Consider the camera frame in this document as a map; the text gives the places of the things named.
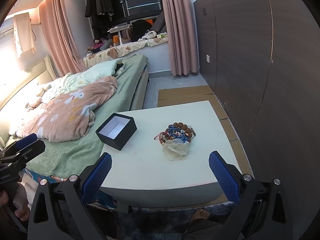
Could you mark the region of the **person's left hand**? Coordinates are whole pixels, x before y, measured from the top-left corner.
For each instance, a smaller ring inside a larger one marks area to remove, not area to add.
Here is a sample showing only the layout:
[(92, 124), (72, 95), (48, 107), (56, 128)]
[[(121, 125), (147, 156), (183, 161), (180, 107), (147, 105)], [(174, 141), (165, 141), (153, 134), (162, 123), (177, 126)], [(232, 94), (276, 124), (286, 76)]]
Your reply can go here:
[[(21, 221), (26, 221), (30, 216), (30, 209), (28, 207), (28, 199), (24, 186), (17, 182), (17, 191), (13, 198), (13, 205), (16, 208), (14, 214)], [(9, 203), (9, 196), (6, 191), (1, 191), (1, 208), (5, 207)]]

